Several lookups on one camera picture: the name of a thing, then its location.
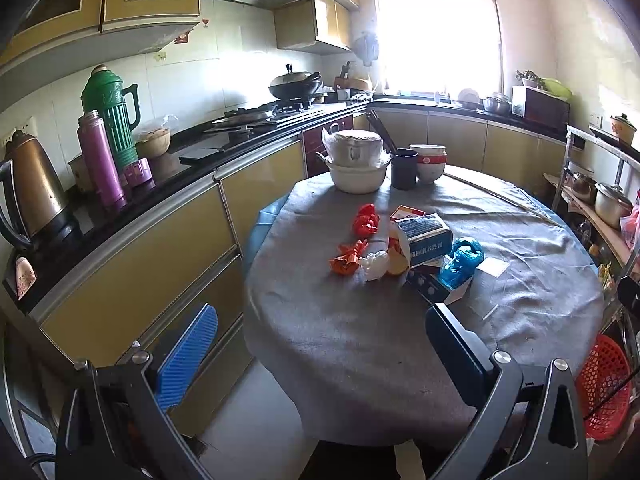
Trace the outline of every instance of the blue plastic bag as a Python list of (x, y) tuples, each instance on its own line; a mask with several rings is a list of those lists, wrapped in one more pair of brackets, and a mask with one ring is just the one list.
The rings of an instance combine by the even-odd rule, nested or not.
[(440, 269), (438, 280), (454, 290), (474, 274), (484, 260), (484, 251), (478, 240), (463, 237), (453, 242), (449, 256), (453, 259)]

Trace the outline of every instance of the red plastic basket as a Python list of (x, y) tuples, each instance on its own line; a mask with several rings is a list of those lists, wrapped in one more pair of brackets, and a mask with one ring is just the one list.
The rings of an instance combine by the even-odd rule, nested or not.
[[(585, 362), (575, 386), (582, 414), (587, 415), (602, 399), (631, 373), (625, 353), (613, 339), (602, 334)], [(613, 437), (626, 418), (631, 396), (631, 383), (616, 393), (604, 406), (584, 421), (584, 432), (595, 440)]]

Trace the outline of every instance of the black countertop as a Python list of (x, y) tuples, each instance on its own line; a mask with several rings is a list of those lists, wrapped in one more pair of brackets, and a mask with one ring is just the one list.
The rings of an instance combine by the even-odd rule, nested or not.
[[(14, 261), (17, 254), (15, 251), (7, 263), (2, 283), (20, 310), (28, 313), (63, 276), (94, 249), (105, 243), (116, 232), (149, 209), (184, 189), (189, 184), (211, 174), (224, 164), (274, 140), (290, 136), (303, 129), (320, 126), (347, 113), (364, 111), (369, 105), (367, 103), (338, 103), (314, 107), (313, 111), (292, 118), (271, 132), (246, 136), (237, 142), (230, 142), (228, 138), (221, 139), (220, 135), (228, 137), (228, 134), (208, 134), (207, 130), (210, 128), (210, 121), (176, 133), (172, 136), (171, 145), (167, 153), (149, 161), (153, 179), (133, 190), (126, 189), (127, 205), (119, 211), (106, 211), (102, 208), (95, 195), (71, 194), (75, 196), (72, 200), (72, 208), (78, 219), (80, 229), (75, 236), (65, 240), (64, 245), (57, 251), (55, 256), (47, 255), (46, 265), (41, 269), (36, 269), (38, 279), (20, 301), (17, 301), (15, 295)], [(407, 98), (384, 97), (376, 99), (375, 106), (376, 108), (437, 110), (460, 116), (491, 120), (529, 130), (552, 139), (566, 140), (566, 133), (545, 128), (511, 114), (504, 117), (479, 110), (466, 110), (453, 105), (437, 105), (433, 101)], [(203, 163), (198, 165), (190, 166), (180, 162), (179, 157), (181, 155), (194, 147), (206, 145), (208, 140), (215, 141), (217, 146), (223, 146), (224, 151), (208, 156)]]

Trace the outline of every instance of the round table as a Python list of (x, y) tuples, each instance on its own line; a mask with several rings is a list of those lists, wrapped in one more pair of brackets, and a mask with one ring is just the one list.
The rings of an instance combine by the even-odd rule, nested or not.
[(449, 449), (476, 410), (462, 402), (424, 330), (428, 304), (404, 276), (364, 282), (330, 272), (353, 242), (359, 206), (381, 217), (369, 251), (386, 249), (397, 206), (437, 212), (454, 238), (480, 241), (509, 263), (472, 280), (450, 309), (491, 349), (520, 364), (564, 358), (574, 375), (600, 327), (604, 300), (596, 269), (562, 221), (519, 188), (470, 170), (411, 191), (387, 178), (378, 192), (337, 190), (328, 173), (296, 184), (247, 275), (244, 337), (295, 403), (312, 437), (360, 446), (417, 438)]

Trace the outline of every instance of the shelf rack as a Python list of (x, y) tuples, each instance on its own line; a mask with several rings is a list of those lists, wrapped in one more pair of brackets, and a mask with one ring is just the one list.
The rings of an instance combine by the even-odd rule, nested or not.
[[(616, 280), (615, 287), (612, 293), (605, 294), (605, 311), (602, 324), (602, 332), (604, 332), (612, 323), (616, 322), (622, 333), (622, 340), (625, 346), (626, 356), (629, 359), (629, 365), (631, 369), (636, 368), (640, 364), (640, 350), (638, 343), (636, 342), (636, 334), (634, 333), (633, 326), (629, 312), (624, 308), (617, 299), (617, 290), (620, 279), (624, 276), (632, 276), (635, 280), (638, 279), (638, 255), (640, 254), (640, 239), (636, 239), (633, 250), (629, 251), (626, 247), (624, 240), (620, 235), (607, 226), (596, 215), (595, 211), (587, 204), (577, 199), (571, 189), (566, 186), (560, 186), (559, 183), (564, 182), (567, 172), (569, 171), (568, 165), (570, 161), (571, 147), (575, 143), (575, 138), (579, 137), (587, 142), (595, 144), (606, 152), (611, 153), (619, 159), (618, 170), (616, 171), (615, 184), (620, 184), (620, 178), (622, 177), (622, 170), (625, 163), (632, 167), (634, 170), (640, 172), (640, 160), (633, 158), (625, 152), (622, 152), (619, 148), (605, 142), (604, 140), (596, 137), (593, 134), (574, 128), (573, 126), (567, 126), (566, 128), (566, 147), (564, 149), (564, 159), (562, 160), (562, 168), (560, 171), (560, 177), (555, 183), (556, 194), (551, 209), (555, 212), (558, 211), (558, 204), (561, 198), (570, 200), (591, 222), (591, 224), (600, 233), (602, 238), (609, 244), (611, 251), (620, 262), (622, 266), (622, 272), (620, 272), (619, 278)], [(633, 398), (640, 394), (640, 378), (636, 376), (633, 380), (634, 394)]]

